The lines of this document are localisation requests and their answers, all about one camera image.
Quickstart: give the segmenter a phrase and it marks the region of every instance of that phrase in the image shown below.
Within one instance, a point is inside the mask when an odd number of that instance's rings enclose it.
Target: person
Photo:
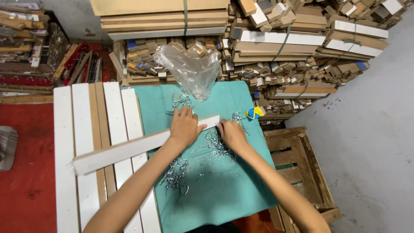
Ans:
[[[83,233],[119,233],[140,208],[152,186],[167,166],[198,137],[207,125],[198,125],[197,114],[182,107],[174,110],[171,135],[165,144],[135,172],[95,213]],[[329,233],[321,214],[301,196],[247,142],[243,129],[235,121],[221,120],[217,125],[227,146],[242,157],[260,175],[280,206],[303,233]],[[239,232],[231,223],[207,225],[194,232]]]

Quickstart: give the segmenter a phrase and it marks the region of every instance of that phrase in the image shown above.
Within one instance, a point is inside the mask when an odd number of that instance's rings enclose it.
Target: clear plastic bag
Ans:
[[[196,100],[205,101],[219,74],[218,53],[199,58],[195,50],[180,52],[176,48],[162,45],[153,56],[154,61],[169,69],[184,93]]]

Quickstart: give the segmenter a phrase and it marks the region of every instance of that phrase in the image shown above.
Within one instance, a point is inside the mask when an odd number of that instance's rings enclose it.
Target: green cloth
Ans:
[[[138,95],[145,135],[169,128],[172,116],[166,115],[166,111],[173,110],[172,95],[182,94],[179,86],[132,88]],[[215,83],[210,98],[204,102],[190,98],[199,119],[216,114],[220,118],[231,119],[234,112],[244,116],[245,111],[254,107],[244,81]],[[258,121],[243,120],[243,123],[250,134],[247,136],[249,143],[274,167]],[[189,167],[192,167],[192,171],[185,173],[185,182],[189,186],[187,195],[182,195],[185,188],[181,194],[179,190],[166,192],[165,183],[159,185],[161,177],[154,185],[164,233],[182,233],[205,224],[220,225],[277,205],[268,187],[243,159],[237,157],[234,162],[229,156],[224,156],[216,160],[214,154],[208,154],[212,151],[209,148],[192,153],[197,147],[205,146],[206,133],[214,133],[215,130],[202,132],[182,153],[182,158],[188,159]]]

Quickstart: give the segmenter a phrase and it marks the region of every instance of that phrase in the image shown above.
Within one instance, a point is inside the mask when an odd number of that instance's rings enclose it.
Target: wooden crate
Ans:
[[[306,135],[306,127],[265,131],[264,135],[276,170],[314,205],[326,222],[342,218]],[[299,232],[280,206],[270,208],[269,212],[277,230]]]

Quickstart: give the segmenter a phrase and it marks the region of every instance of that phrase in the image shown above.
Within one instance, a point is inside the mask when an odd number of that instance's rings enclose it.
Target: yellow and blue box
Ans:
[[[266,111],[264,107],[260,106],[249,109],[244,114],[246,115],[247,120],[252,121],[254,119],[264,116],[266,114]]]

